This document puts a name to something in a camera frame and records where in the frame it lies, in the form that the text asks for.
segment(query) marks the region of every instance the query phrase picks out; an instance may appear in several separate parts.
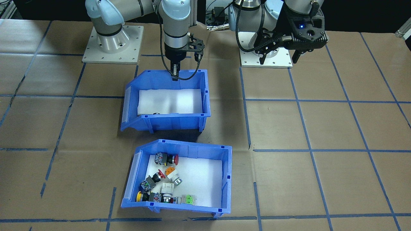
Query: mounting plate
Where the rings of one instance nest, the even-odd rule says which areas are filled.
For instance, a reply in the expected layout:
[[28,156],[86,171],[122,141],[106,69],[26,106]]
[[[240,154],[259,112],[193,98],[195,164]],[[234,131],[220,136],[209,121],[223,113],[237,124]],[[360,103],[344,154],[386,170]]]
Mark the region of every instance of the mounting plate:
[[[253,35],[253,32],[238,33],[238,38],[244,48],[249,48],[248,43]],[[259,57],[253,52],[244,52],[242,50],[240,50],[240,61],[242,67],[289,68],[293,66],[290,53],[284,47],[278,48],[277,55],[274,57],[266,58],[263,65],[260,64]]]
[[137,64],[144,27],[124,25],[123,29],[129,35],[129,46],[118,53],[106,53],[100,49],[97,42],[97,32],[93,28],[90,34],[90,39],[88,40],[87,48],[84,52],[83,62]]

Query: blue tape line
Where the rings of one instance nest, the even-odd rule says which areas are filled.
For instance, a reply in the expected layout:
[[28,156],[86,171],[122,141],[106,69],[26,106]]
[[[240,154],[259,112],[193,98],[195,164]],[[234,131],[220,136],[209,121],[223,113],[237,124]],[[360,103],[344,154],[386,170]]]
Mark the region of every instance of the blue tape line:
[[[0,55],[34,55],[36,53],[0,52]],[[83,56],[84,54],[38,53],[37,55]]]
[[92,99],[124,99],[124,96],[98,96],[98,95],[76,95],[76,98],[92,98]]
[[297,216],[262,216],[263,220],[284,220],[284,219],[318,219],[327,218],[327,215],[297,215]]
[[3,125],[4,120],[6,119],[6,116],[9,114],[9,111],[10,111],[11,106],[12,106],[12,103],[10,102],[9,105],[7,106],[6,111],[5,111],[4,114],[3,114],[3,117],[2,117],[1,120],[0,120],[0,127]]
[[0,219],[0,223],[47,223],[47,222],[97,222],[98,218],[84,220],[65,220],[65,219]]
[[379,150],[379,149],[253,149],[254,152],[401,152],[410,153],[411,150]]
[[48,148],[0,148],[1,151],[7,152],[18,152],[18,151],[29,151],[29,152],[46,152]]
[[15,95],[15,97],[54,97],[54,98],[71,98],[71,95]]
[[257,220],[257,217],[254,216],[245,216],[245,217],[189,217],[192,221],[227,221],[227,220]]
[[34,53],[0,52],[0,55],[34,55]]
[[109,212],[109,219],[113,214],[113,207],[114,207],[114,199],[115,199],[115,192],[117,191],[116,187],[113,187],[113,194],[111,195],[111,203],[110,203],[110,212]]
[[[4,97],[10,97],[13,95],[0,95]],[[15,97],[50,97],[50,98],[72,98],[72,95],[15,95]],[[75,98],[95,98],[95,99],[124,99],[124,96],[111,96],[111,95],[76,95]]]
[[113,218],[113,219],[100,219],[101,222],[160,222],[161,218]]
[[245,102],[244,79],[242,78],[242,69],[241,69],[241,67],[240,67],[240,80],[241,80],[242,99],[243,99],[244,115],[245,115],[245,126],[246,126],[246,129],[247,129],[248,149],[250,149],[250,147],[251,147],[251,134],[250,134],[250,126],[249,126],[249,123],[248,123],[247,103]]
[[39,53],[38,55],[83,56],[84,54]]
[[321,194],[321,198],[322,198],[322,200],[323,200],[324,209],[325,209],[325,211],[326,211],[327,220],[328,220],[328,225],[329,225],[329,227],[330,227],[330,231],[333,231],[332,223],[331,223],[331,218],[330,218],[330,213],[329,213],[329,211],[328,211],[328,206],[327,206],[327,202],[326,202],[326,197],[324,196],[323,186],[321,185],[320,176],[319,176],[319,174],[318,174],[317,165],[316,165],[315,159],[314,159],[314,154],[313,154],[312,149],[311,149],[311,143],[310,143],[310,141],[309,141],[308,132],[307,132],[307,127],[305,126],[304,117],[303,117],[303,115],[302,115],[302,110],[301,110],[300,102],[298,101],[298,95],[297,95],[296,86],[294,85],[293,76],[292,76],[291,71],[290,71],[289,68],[288,68],[288,74],[289,74],[289,76],[290,76],[291,85],[293,86],[294,95],[296,96],[297,107],[298,107],[298,111],[299,111],[299,113],[300,113],[301,122],[302,122],[302,127],[303,127],[303,129],[304,129],[305,138],[306,138],[306,140],[307,140],[307,145],[308,145],[308,148],[310,149],[310,152],[309,152],[309,153],[310,153],[310,156],[311,156],[312,165],[314,166],[314,172],[315,172],[315,176],[316,176],[316,178],[317,178],[318,187],[320,188],[320,194]]
[[43,183],[42,189],[40,191],[40,197],[43,198],[44,190],[46,189],[46,182]]
[[[346,92],[346,90],[345,90],[345,87],[344,87],[344,85],[343,85],[343,83],[342,83],[342,80],[341,80],[341,76],[339,75],[339,72],[338,72],[338,70],[337,70],[337,66],[336,66],[335,63],[334,63],[334,59],[332,58],[331,52],[330,52],[330,50],[328,49],[328,46],[327,46],[327,45],[326,45],[326,49],[327,49],[328,55],[329,55],[329,57],[330,57],[330,59],[331,59],[331,62],[332,62],[332,64],[333,64],[333,66],[334,66],[335,73],[337,74],[338,80],[339,80],[339,82],[340,82],[340,84],[341,84],[341,87],[342,87],[342,89],[343,89],[343,91],[344,91],[345,97],[346,97],[347,100],[349,101],[348,94],[347,94],[347,92]],[[398,229],[398,231],[401,231],[401,228],[400,228],[399,223],[398,223],[398,221],[397,221],[397,218],[396,218],[396,216],[395,216],[393,207],[391,206],[391,202],[390,202],[390,200],[388,199],[388,196],[387,196],[387,193],[386,193],[386,191],[385,191],[384,185],[383,185],[383,183],[382,183],[382,181],[381,181],[381,178],[380,178],[380,175],[379,175],[379,173],[378,173],[378,171],[377,171],[377,167],[375,166],[375,163],[374,163],[374,160],[373,160],[373,158],[372,158],[371,152],[370,152],[370,150],[369,150],[367,141],[365,140],[363,131],[362,131],[361,126],[360,126],[360,124],[359,124],[359,122],[358,122],[357,116],[356,116],[356,114],[355,114],[355,112],[354,112],[353,106],[351,105],[350,102],[348,103],[348,105],[350,106],[351,113],[353,114],[354,120],[355,120],[355,122],[356,122],[356,124],[357,124],[357,128],[358,128],[358,130],[359,130],[359,132],[360,132],[361,138],[363,139],[365,148],[367,149],[369,159],[370,159],[370,161],[371,161],[372,167],[374,168],[374,172],[375,172],[375,174],[376,174],[376,176],[377,176],[378,182],[380,183],[381,190],[382,190],[383,193],[384,193],[384,197],[385,197],[385,199],[386,199],[386,201],[387,201],[388,207],[390,208],[390,211],[391,211],[391,214],[392,214],[392,216],[393,216],[393,218],[394,218],[395,224],[397,225],[397,229]]]
[[[58,145],[60,144],[60,139],[61,139],[61,137],[63,136],[63,131],[64,131],[64,128],[66,127],[67,120],[68,120],[68,118],[69,118],[69,114],[70,114],[70,111],[71,111],[71,109],[72,109],[72,106],[73,106],[73,103],[74,103],[74,98],[75,98],[75,95],[76,95],[77,90],[78,90],[78,88],[79,88],[81,78],[83,77],[85,65],[86,65],[86,63],[83,63],[83,67],[81,68],[81,72],[80,72],[80,76],[79,76],[79,79],[78,79],[77,84],[76,84],[76,88],[74,89],[74,92],[73,92],[73,95],[72,95],[72,99],[71,99],[71,101],[70,101],[69,108],[67,109],[67,113],[66,113],[66,116],[65,116],[65,118],[64,118],[63,125],[61,126],[61,130],[60,130],[60,133],[59,133],[59,135],[58,135],[57,142],[56,142],[56,144],[55,144],[55,148],[54,148],[54,151],[53,151],[53,155],[51,156],[50,163],[48,164],[48,169],[47,169],[47,173],[46,173],[46,177],[45,177],[45,181],[46,181],[46,182],[48,181],[48,177],[50,176],[51,167],[53,166],[53,162],[54,162],[54,157],[55,157],[55,155],[56,155],[56,152],[57,152],[57,149],[58,149]],[[44,189],[42,189],[42,191],[40,192],[40,195],[41,195],[42,198],[43,198],[43,193],[44,193]]]
[[364,100],[328,100],[328,99],[245,99],[246,101],[275,101],[275,102],[321,102],[321,103],[367,103],[367,104],[396,104],[395,101],[364,101]]
[[139,66],[138,65],[136,65],[136,72],[134,72],[134,78],[136,78],[137,77],[137,73],[139,72]]
[[396,213],[397,217],[411,217],[411,213]]
[[332,218],[344,217],[392,217],[391,213],[365,213],[365,214],[333,214]]
[[258,200],[258,191],[257,191],[257,183],[256,182],[254,182],[254,195],[255,195],[255,198],[256,198],[258,227],[259,227],[259,231],[263,231],[263,225],[261,224],[260,202]]
[[380,65],[378,65],[378,62],[377,62],[377,60],[375,59],[374,55],[372,54],[371,49],[369,48],[369,46],[368,46],[367,42],[365,41],[363,34],[362,34],[362,33],[360,33],[360,35],[361,35],[361,38],[362,38],[362,39],[363,39],[363,41],[364,41],[365,46],[367,47],[367,49],[368,49],[368,51],[369,51],[369,53],[370,53],[370,55],[371,55],[372,59],[374,60],[375,65],[377,65],[377,68],[378,68],[378,70],[380,71],[381,76],[382,76],[382,77],[383,77],[383,79],[384,79],[384,82],[386,83],[386,85],[387,85],[388,89],[390,90],[391,95],[393,96],[393,98],[394,98],[395,102],[397,103],[397,106],[398,106],[399,110],[401,111],[402,116],[404,116],[405,120],[407,121],[407,123],[408,123],[408,127],[410,127],[410,128],[411,128],[410,122],[409,122],[409,120],[407,119],[407,116],[405,115],[404,111],[402,110],[402,108],[401,108],[400,104],[398,103],[398,100],[397,100],[397,98],[395,97],[394,92],[392,91],[392,89],[391,89],[390,85],[388,84],[388,81],[387,81],[387,79],[385,78],[384,73],[383,73],[383,71],[382,71],[382,70],[381,70],[381,68],[380,68]]
[[[331,218],[346,218],[346,217],[392,217],[391,213],[365,213],[365,214],[331,214]],[[397,217],[411,217],[411,213],[395,213]],[[276,219],[318,219],[326,218],[326,215],[297,215],[297,216],[261,216],[262,220],[276,220]],[[193,221],[214,221],[214,220],[256,220],[257,217],[220,217],[215,219],[213,217],[197,217],[190,218]],[[0,219],[0,223],[46,223],[46,222],[159,222],[161,218],[92,218],[92,219]]]
[[115,200],[115,192],[117,191],[116,187],[113,187],[113,194],[111,195],[111,203],[110,203],[110,212],[109,212],[109,217],[106,225],[106,231],[110,230],[110,222],[111,222],[111,216],[113,214],[113,207],[114,207],[114,200]]

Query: bin label slot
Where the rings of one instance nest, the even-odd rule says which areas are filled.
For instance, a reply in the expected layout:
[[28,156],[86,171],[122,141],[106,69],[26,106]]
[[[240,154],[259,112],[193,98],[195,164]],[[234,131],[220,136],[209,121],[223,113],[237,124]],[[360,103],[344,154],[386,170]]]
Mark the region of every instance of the bin label slot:
[[130,106],[130,94],[131,94],[131,87],[128,87],[126,89],[126,93],[124,95],[123,116],[122,116],[121,122],[128,122],[129,106]]

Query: table surface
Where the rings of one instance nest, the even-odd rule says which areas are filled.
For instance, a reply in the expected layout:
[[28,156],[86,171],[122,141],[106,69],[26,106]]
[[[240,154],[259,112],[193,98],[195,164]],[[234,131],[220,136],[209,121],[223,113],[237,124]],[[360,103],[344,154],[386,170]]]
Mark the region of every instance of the table surface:
[[[198,25],[205,130],[120,132],[125,85],[164,69],[158,25],[140,25],[138,65],[84,64],[92,23],[0,21],[0,230],[411,230],[403,40],[329,31],[291,69],[241,68],[235,34]],[[232,146],[231,214],[122,209],[134,149],[156,139]]]

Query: blue plastic bin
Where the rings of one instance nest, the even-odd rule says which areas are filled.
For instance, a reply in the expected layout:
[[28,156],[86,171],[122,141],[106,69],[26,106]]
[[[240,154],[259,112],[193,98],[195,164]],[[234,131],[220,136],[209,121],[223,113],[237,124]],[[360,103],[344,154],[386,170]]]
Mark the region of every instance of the blue plastic bin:
[[[180,77],[188,78],[193,73],[194,70],[182,70],[180,71]],[[203,112],[192,114],[138,115],[139,90],[151,89],[200,89]],[[207,117],[210,116],[207,70],[198,70],[191,79],[184,81],[173,81],[166,70],[146,70],[126,86],[121,131],[132,127],[136,130],[150,131],[150,133],[158,130],[173,129],[198,129],[202,132],[206,126]]]
[[[161,202],[142,201],[136,202],[138,191],[141,191],[140,182],[146,178],[150,155],[157,152],[168,154],[178,154],[179,157],[203,158],[221,160],[222,185],[221,185],[221,206],[206,207],[190,204],[172,204]],[[190,210],[201,213],[212,213],[214,218],[219,218],[225,213],[231,212],[231,161],[232,147],[214,144],[190,143],[172,140],[159,139],[136,149],[133,158],[124,198],[121,203],[122,208],[148,207],[153,212],[160,212],[160,209]]]

